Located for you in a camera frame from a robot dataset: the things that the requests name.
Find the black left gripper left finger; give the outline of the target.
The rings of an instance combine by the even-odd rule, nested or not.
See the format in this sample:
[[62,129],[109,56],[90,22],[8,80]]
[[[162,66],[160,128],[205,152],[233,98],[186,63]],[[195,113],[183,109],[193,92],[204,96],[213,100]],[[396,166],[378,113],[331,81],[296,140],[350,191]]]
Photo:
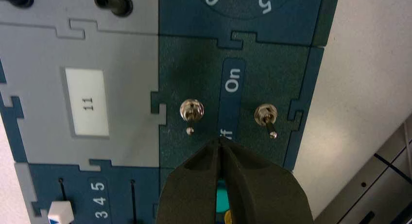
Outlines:
[[218,138],[172,171],[161,192],[156,223],[213,224],[221,157]]

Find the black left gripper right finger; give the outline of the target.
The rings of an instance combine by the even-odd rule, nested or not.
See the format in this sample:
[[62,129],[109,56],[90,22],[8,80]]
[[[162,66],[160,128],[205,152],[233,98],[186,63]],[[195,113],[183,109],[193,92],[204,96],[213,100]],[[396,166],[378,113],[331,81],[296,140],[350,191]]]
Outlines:
[[234,224],[312,224],[308,198],[293,174],[226,138],[221,176]]

